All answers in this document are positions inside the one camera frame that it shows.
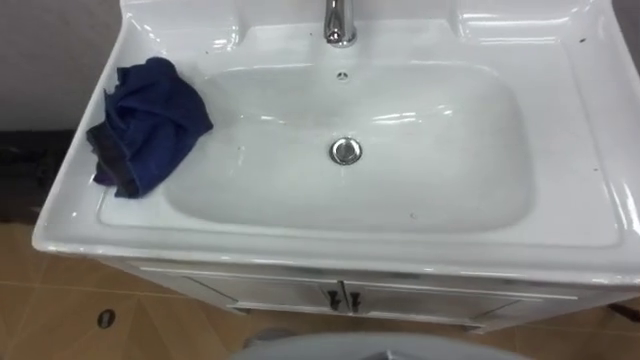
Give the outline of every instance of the toilet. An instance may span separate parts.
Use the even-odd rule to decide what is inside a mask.
[[[231,360],[524,360],[506,351],[430,335],[336,333],[262,342]]]

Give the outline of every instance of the faucet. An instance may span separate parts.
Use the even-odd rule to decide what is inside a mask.
[[[353,0],[327,0],[324,38],[327,40],[327,44],[336,48],[346,48],[356,42]]]

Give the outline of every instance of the blue cloth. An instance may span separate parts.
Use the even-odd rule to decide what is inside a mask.
[[[93,181],[139,198],[164,181],[213,128],[202,98],[167,59],[118,68],[105,120],[87,131],[98,156]]]

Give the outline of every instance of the vanity cabinet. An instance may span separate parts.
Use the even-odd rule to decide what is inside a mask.
[[[230,275],[186,278],[231,299],[236,309],[314,313],[347,313],[347,301],[337,281],[278,279]]]
[[[237,310],[264,309],[376,318],[479,324],[534,311],[550,299],[526,294],[408,286],[339,279],[278,278],[164,270],[165,274],[205,287],[228,299]]]
[[[541,299],[450,289],[345,283],[354,314],[408,320],[474,323],[510,306],[539,305]]]
[[[251,309],[465,325],[483,333],[636,296],[510,279],[263,265],[102,260],[228,311]]]

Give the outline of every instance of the white ceramic sink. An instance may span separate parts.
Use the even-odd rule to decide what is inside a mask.
[[[347,80],[337,79],[341,72]],[[197,86],[217,127],[165,188],[169,203],[190,216],[457,232],[511,225],[531,208],[520,107],[487,69],[327,61],[225,70]],[[344,135],[364,150],[350,166],[329,158]]]
[[[122,7],[39,248],[396,268],[570,267],[580,251],[593,266],[635,263],[607,253],[640,241],[639,81],[610,1],[355,0],[347,49],[323,39],[320,0]],[[115,68],[151,56],[176,64],[215,128],[145,199],[115,199],[90,181],[83,133],[102,120]],[[342,137],[362,146],[355,164],[329,157]]]

